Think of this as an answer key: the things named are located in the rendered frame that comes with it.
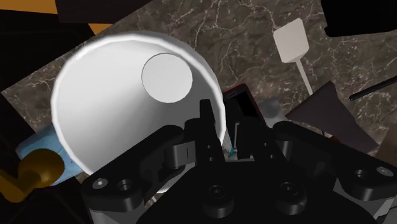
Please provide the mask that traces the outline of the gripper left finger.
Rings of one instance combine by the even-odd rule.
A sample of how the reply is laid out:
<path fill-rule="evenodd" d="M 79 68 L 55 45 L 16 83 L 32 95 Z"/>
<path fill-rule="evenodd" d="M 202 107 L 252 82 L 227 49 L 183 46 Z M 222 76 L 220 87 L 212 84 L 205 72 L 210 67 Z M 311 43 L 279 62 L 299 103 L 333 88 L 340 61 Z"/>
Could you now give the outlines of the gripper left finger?
<path fill-rule="evenodd" d="M 211 150 L 215 159 L 223 160 L 209 99 L 200 100 L 199 111 L 184 127 L 164 125 L 84 180 L 86 206 L 93 211 L 133 211 Z"/>

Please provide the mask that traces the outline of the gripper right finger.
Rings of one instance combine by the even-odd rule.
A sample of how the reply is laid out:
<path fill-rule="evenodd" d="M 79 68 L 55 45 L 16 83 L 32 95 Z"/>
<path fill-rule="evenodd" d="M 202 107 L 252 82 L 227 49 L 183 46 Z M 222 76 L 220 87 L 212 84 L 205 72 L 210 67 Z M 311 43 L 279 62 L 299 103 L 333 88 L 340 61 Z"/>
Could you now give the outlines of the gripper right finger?
<path fill-rule="evenodd" d="M 237 126 L 239 155 L 252 156 L 277 179 L 314 179 L 351 197 L 372 201 L 397 196 L 397 167 L 291 122 L 272 128 L 246 117 Z"/>

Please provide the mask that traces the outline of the white cup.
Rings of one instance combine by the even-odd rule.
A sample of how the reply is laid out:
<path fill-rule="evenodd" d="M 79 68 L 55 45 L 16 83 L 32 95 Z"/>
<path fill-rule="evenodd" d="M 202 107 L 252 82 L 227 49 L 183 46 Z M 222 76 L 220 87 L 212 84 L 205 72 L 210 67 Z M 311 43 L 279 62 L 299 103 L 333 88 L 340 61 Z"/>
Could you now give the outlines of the white cup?
<path fill-rule="evenodd" d="M 183 127 L 211 102 L 216 133 L 226 132 L 225 107 L 215 73 L 185 42 L 164 33 L 105 36 L 70 57 L 55 81 L 52 124 L 70 158 L 100 190 L 100 168 L 164 125 Z"/>

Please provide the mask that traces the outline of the dark brown flat wedge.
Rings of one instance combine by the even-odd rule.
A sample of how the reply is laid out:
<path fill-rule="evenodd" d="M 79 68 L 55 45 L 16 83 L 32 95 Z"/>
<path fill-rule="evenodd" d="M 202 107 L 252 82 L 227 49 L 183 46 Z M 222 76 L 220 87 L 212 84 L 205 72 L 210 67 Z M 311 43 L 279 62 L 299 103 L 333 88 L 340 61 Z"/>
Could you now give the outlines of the dark brown flat wedge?
<path fill-rule="evenodd" d="M 316 127 L 363 153 L 378 147 L 340 101 L 335 85 L 331 81 L 287 113 L 286 118 Z"/>

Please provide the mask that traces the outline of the red phone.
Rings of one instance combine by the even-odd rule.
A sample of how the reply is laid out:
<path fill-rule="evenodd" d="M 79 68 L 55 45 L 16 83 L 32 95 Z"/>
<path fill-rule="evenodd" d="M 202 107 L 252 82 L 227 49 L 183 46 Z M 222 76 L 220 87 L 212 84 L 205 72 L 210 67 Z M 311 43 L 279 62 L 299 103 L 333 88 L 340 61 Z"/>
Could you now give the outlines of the red phone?
<path fill-rule="evenodd" d="M 237 127 L 244 117 L 250 116 L 266 123 L 248 86 L 243 83 L 223 92 L 223 102 L 226 111 L 226 128 L 230 138 L 230 158 L 250 158 L 249 153 L 240 153 L 237 149 Z"/>

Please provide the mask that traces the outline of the black pen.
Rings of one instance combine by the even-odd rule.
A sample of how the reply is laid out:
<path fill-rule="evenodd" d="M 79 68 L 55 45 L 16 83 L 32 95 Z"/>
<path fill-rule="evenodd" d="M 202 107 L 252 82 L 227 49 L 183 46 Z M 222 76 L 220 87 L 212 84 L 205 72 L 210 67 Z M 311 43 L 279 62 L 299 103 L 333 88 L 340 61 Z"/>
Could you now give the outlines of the black pen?
<path fill-rule="evenodd" d="M 394 84 L 396 82 L 397 82 L 397 75 L 393 76 L 392 78 L 389 78 L 387 80 L 384 80 L 384 81 L 382 81 L 382 82 L 380 82 L 380 83 L 378 83 L 376 85 L 370 86 L 370 87 L 368 87 L 368 88 L 366 88 L 364 90 L 356 92 L 355 94 L 350 95 L 349 96 L 349 100 L 350 101 L 354 101 L 354 100 L 359 99 L 361 97 L 364 97 L 364 96 L 366 96 L 366 95 L 368 95 L 370 93 L 378 91 L 378 90 L 380 90 L 382 88 L 388 87 L 388 86 L 390 86 L 390 85 L 392 85 L 392 84 Z"/>

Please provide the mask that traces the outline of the white spatula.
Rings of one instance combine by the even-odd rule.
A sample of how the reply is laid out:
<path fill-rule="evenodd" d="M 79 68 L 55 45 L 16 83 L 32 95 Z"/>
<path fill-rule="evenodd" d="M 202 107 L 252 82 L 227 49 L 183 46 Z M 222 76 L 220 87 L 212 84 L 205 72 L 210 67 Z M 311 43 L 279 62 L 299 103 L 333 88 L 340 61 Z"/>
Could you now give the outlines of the white spatula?
<path fill-rule="evenodd" d="M 309 95 L 313 94 L 309 79 L 302 65 L 302 57 L 309 51 L 309 43 L 303 20 L 297 18 L 273 33 L 275 45 L 283 63 L 295 63 Z"/>

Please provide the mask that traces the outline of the light blue box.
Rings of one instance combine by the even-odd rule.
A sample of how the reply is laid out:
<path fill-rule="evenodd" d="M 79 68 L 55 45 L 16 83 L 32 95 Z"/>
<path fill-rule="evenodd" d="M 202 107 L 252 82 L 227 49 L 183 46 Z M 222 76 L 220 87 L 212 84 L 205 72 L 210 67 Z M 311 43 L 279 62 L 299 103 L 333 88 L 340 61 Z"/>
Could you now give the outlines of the light blue box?
<path fill-rule="evenodd" d="M 59 142 L 56 131 L 52 124 L 48 125 L 44 129 L 38 131 L 20 143 L 16 148 L 16 153 L 19 159 L 23 159 L 32 151 L 40 148 L 46 148 L 58 153 L 65 164 L 63 174 L 58 180 L 56 180 L 56 182 L 52 184 L 52 186 L 55 186 L 83 172 L 83 170 L 69 157 L 67 151 Z"/>

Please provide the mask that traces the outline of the mustard yellow knobbed object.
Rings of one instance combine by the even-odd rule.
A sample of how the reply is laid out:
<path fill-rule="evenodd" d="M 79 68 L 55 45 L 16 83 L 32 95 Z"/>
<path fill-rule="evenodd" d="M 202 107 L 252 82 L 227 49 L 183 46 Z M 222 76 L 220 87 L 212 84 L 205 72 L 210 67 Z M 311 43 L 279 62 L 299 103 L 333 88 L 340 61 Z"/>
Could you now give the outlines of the mustard yellow knobbed object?
<path fill-rule="evenodd" d="M 65 169 L 61 156 L 49 149 L 30 152 L 18 165 L 17 177 L 0 169 L 0 193 L 12 203 L 23 201 L 34 189 L 52 185 Z"/>

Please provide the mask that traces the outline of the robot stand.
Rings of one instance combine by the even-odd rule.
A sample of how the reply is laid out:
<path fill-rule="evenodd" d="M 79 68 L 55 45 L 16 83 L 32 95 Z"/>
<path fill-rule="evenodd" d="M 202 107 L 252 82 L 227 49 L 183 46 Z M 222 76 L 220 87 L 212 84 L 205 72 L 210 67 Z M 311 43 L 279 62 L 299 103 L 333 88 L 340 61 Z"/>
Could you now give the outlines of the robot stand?
<path fill-rule="evenodd" d="M 321 0 L 329 37 L 397 30 L 397 0 Z"/>

